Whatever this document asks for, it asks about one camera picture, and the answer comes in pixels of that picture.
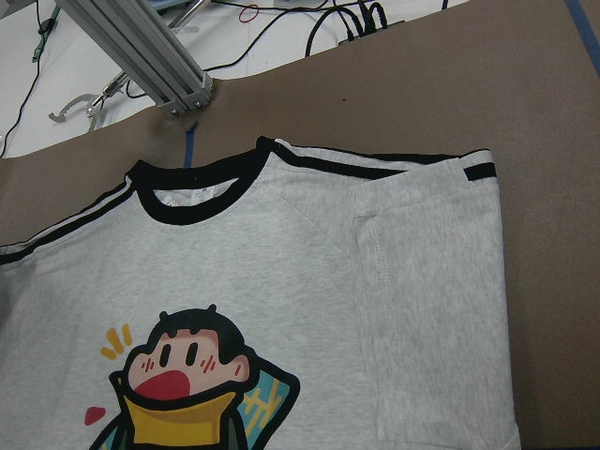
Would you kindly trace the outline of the grey cartoon print t-shirt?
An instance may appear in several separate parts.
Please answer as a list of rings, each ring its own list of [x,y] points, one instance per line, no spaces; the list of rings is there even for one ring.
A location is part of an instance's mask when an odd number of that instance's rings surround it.
[[[5,449],[517,449],[492,156],[261,138],[1,249]]]

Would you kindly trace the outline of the red rubber band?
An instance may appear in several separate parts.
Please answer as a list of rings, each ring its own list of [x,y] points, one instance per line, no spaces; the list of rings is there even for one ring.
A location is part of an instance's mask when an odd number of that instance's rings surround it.
[[[259,13],[260,7],[256,4],[243,6],[238,14],[238,20],[240,23],[251,23],[258,17]]]

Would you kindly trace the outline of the white reacher grabber tool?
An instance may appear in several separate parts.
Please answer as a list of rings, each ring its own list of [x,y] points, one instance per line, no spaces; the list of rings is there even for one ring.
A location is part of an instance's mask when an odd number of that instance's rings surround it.
[[[68,111],[74,108],[76,105],[83,103],[83,111],[85,116],[89,119],[88,131],[94,131],[97,127],[105,102],[109,98],[112,98],[116,93],[121,92],[129,80],[130,77],[126,74],[126,72],[121,71],[116,77],[114,77],[108,84],[104,86],[99,94],[83,94],[77,96],[65,107],[63,107],[58,114],[51,112],[48,114],[48,117],[54,123],[64,123],[67,120]]]

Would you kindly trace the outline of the aluminium frame post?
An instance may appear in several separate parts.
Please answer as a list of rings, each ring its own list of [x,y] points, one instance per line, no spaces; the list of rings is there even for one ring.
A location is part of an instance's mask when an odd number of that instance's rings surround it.
[[[58,5],[169,116],[211,102],[211,77],[149,2],[60,1]]]

